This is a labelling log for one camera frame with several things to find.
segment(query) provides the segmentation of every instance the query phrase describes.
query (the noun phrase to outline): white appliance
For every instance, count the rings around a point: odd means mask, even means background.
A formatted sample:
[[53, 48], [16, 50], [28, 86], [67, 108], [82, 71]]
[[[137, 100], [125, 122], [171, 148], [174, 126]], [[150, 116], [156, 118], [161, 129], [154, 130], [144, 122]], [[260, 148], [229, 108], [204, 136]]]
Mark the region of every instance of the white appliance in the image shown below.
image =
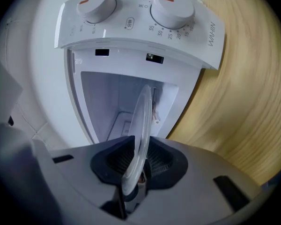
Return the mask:
[[152, 93], [151, 135], [165, 138], [202, 68], [218, 69], [224, 23], [199, 0], [69, 0], [55, 47], [65, 49], [72, 104], [93, 143], [128, 134], [137, 98]]

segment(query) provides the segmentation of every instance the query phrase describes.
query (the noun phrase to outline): clear plastic lid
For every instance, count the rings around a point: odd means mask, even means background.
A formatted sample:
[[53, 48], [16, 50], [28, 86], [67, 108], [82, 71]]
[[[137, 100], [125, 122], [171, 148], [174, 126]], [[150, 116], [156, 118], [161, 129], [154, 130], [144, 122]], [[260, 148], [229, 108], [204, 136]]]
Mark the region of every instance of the clear plastic lid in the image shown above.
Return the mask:
[[135, 188], [143, 170], [151, 132], [152, 97], [151, 89], [145, 85], [140, 92], [132, 117], [129, 136], [135, 136], [134, 157], [122, 177], [122, 191], [129, 195]]

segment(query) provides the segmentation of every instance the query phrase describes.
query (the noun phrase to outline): open compartment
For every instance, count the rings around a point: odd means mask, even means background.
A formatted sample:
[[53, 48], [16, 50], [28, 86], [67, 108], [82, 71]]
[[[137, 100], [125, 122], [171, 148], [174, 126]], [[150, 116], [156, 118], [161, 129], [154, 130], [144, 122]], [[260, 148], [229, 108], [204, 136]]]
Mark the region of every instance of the open compartment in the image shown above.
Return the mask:
[[99, 142], [128, 135], [138, 97], [146, 84], [152, 93], [151, 135], [157, 135], [178, 93], [174, 84], [118, 74], [81, 72], [81, 82]]

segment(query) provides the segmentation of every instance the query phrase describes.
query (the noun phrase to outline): wooden surface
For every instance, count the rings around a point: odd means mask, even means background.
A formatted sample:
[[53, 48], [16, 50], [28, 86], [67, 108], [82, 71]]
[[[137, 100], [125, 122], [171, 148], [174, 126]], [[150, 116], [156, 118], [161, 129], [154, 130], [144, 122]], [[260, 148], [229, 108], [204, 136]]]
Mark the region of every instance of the wooden surface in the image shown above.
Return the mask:
[[264, 0], [203, 0], [225, 21], [219, 71], [202, 71], [168, 138], [211, 150], [263, 184], [281, 169], [281, 25]]

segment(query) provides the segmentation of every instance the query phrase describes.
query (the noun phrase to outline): control panel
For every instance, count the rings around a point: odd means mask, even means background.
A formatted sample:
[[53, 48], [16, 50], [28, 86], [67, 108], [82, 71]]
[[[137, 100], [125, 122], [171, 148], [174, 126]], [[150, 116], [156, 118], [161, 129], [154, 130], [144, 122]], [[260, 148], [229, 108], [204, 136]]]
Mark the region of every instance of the control panel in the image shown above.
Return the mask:
[[224, 38], [223, 21], [197, 0], [69, 0], [59, 12], [55, 47], [134, 41], [218, 69]]

